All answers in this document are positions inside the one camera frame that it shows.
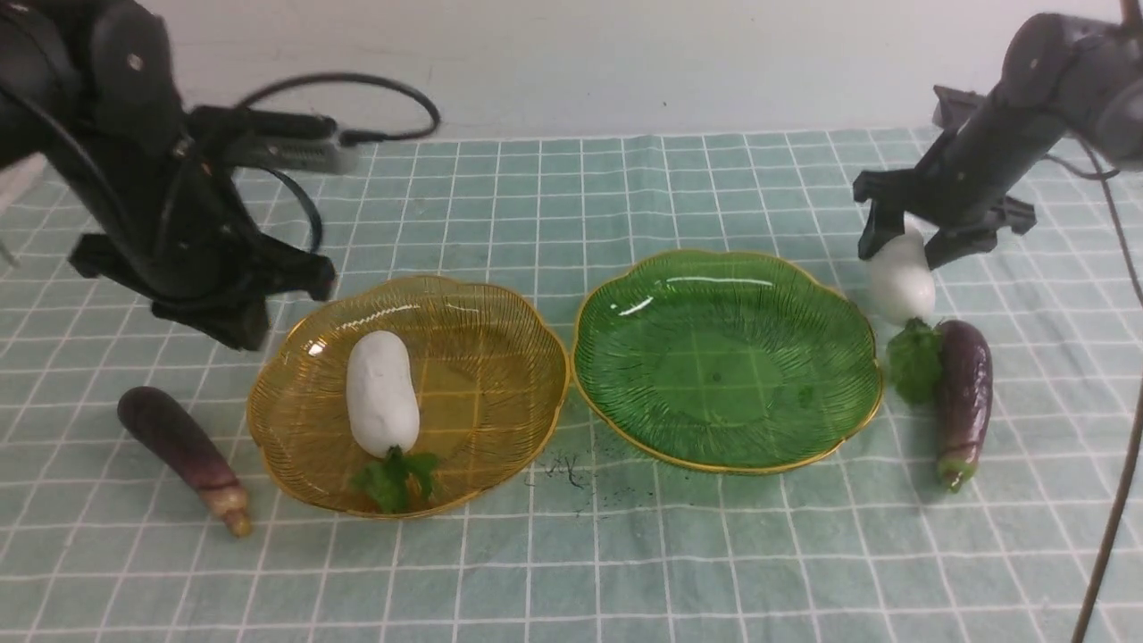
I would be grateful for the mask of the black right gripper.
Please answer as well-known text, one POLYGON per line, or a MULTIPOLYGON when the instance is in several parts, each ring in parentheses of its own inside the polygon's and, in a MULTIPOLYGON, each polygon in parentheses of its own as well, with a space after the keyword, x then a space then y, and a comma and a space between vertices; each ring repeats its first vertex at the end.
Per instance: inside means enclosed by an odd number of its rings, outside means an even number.
POLYGON ((928 268, 940 270, 997 247, 997 233, 1024 236, 1034 207, 1009 195, 1066 132, 1057 115, 1015 107, 1004 97, 936 86, 932 122, 940 137, 912 167, 862 171, 853 198, 869 204, 858 259, 870 262, 904 235, 904 212, 938 227, 925 246, 928 268))

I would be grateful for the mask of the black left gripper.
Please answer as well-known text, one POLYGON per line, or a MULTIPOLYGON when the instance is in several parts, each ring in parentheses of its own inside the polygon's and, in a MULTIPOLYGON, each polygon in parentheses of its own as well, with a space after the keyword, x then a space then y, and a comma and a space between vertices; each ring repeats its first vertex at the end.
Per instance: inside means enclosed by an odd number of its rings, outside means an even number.
POLYGON ((67 183, 99 225, 70 264, 152 300, 163 321, 229 349, 257 353, 270 333, 267 296, 330 302, 338 273, 328 257, 265 235, 231 175, 143 154, 134 144, 90 144, 96 168, 67 164, 67 183))

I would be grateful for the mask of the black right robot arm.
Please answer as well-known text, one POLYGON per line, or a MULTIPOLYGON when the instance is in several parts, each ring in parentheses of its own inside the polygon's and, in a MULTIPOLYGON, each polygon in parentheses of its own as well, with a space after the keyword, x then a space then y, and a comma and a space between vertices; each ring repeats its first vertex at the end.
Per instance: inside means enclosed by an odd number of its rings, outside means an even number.
POLYGON ((932 270, 992 251, 1000 230, 1024 235, 1037 223, 1034 208, 1012 188, 1065 136, 1116 170, 1138 172, 1140 3, 1128 1, 1122 13, 1120 23, 1037 13, 1013 37, 991 91, 935 87, 940 137, 922 159, 854 182, 854 200, 871 207, 860 259, 901 236, 908 214, 938 230, 925 246, 932 270))

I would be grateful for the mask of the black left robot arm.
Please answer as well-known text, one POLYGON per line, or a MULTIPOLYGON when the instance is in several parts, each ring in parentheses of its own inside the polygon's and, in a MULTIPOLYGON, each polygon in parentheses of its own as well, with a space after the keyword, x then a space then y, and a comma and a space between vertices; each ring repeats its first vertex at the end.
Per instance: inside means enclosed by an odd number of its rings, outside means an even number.
POLYGON ((267 338, 267 302, 327 302, 331 260, 262 232, 234 163, 187 111, 163 18, 135 1, 3 1, 3 166, 46 158, 98 224, 69 262, 231 349, 267 338))

